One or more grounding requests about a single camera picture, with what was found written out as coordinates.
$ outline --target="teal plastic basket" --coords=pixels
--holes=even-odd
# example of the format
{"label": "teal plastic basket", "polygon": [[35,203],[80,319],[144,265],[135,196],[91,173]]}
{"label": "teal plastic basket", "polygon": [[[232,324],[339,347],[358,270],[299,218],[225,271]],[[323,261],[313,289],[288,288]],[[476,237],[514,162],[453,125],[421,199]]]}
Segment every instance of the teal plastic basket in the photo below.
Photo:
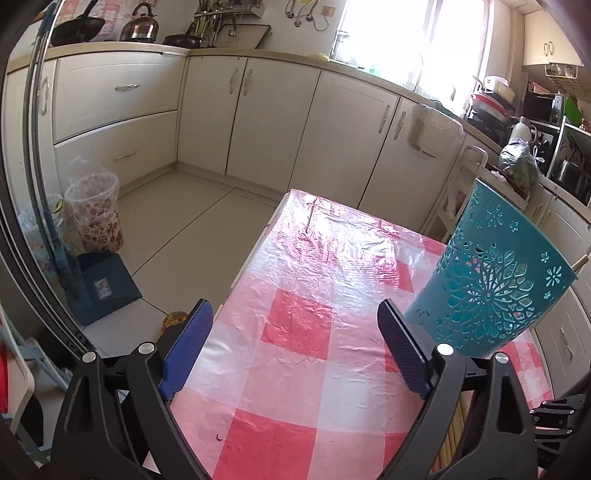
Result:
{"label": "teal plastic basket", "polygon": [[443,256],[405,317],[437,343],[486,357],[544,316],[576,278],[528,218],[478,181]]}

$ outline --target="power outlet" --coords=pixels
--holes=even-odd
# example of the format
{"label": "power outlet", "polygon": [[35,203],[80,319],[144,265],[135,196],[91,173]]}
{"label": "power outlet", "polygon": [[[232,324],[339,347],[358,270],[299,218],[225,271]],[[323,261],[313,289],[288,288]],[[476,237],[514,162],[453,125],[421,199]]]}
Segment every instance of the power outlet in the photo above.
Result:
{"label": "power outlet", "polygon": [[324,15],[325,17],[334,17],[336,12],[335,7],[322,7],[320,11],[320,15]]}

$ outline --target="frying pan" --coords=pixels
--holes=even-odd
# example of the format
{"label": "frying pan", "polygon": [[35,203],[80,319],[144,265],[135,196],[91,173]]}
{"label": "frying pan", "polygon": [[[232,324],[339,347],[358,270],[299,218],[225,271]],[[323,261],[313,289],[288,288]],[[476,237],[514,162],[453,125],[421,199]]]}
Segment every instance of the frying pan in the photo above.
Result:
{"label": "frying pan", "polygon": [[54,47],[59,47],[60,45],[82,43],[95,38],[105,25],[104,18],[88,16],[98,1],[90,0],[82,15],[57,25],[51,35],[51,44]]}

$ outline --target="drawer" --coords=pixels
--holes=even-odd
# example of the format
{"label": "drawer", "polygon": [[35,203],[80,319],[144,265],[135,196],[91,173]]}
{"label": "drawer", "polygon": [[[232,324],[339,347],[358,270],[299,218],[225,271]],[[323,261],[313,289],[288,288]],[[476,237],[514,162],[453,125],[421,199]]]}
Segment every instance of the drawer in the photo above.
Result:
{"label": "drawer", "polygon": [[99,162],[119,176],[121,185],[174,162],[177,112],[126,120],[71,138],[55,146],[61,191],[78,155]]}
{"label": "drawer", "polygon": [[569,288],[548,315],[536,326],[555,398],[563,395],[589,372],[591,324]]}
{"label": "drawer", "polygon": [[90,53],[57,65],[54,143],[82,132],[178,108],[185,59],[140,52]]}

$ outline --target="pink checkered tablecloth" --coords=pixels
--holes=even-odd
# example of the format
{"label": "pink checkered tablecloth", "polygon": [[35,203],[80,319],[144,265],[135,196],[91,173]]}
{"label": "pink checkered tablecloth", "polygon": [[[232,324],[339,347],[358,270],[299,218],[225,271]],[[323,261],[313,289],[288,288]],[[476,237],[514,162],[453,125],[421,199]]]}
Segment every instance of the pink checkered tablecloth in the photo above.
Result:
{"label": "pink checkered tablecloth", "polygon": [[[171,409],[214,480],[375,480],[421,408],[378,330],[444,245],[286,195]],[[530,406],[552,397],[529,331],[503,350]]]}

